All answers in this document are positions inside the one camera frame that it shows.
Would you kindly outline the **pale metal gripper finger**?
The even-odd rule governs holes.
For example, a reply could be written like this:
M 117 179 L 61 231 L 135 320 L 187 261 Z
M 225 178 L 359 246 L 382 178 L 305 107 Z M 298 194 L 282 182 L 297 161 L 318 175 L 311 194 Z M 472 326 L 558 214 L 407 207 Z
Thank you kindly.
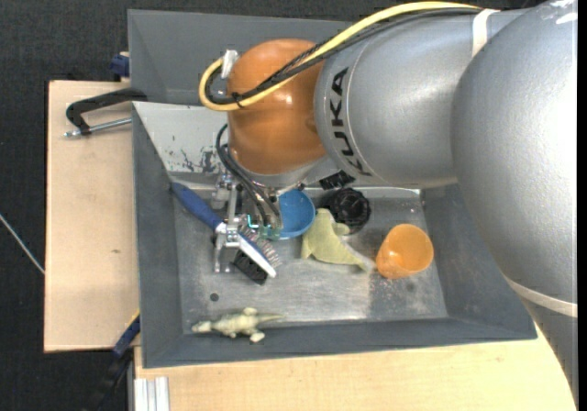
M 221 255 L 226 243 L 226 223 L 221 222 L 215 228 L 214 273 L 221 273 Z
M 224 273 L 234 271 L 233 261 L 238 251 L 238 229 L 240 228 L 240 217 L 232 217 L 227 222 L 226 241 L 224 248 Z

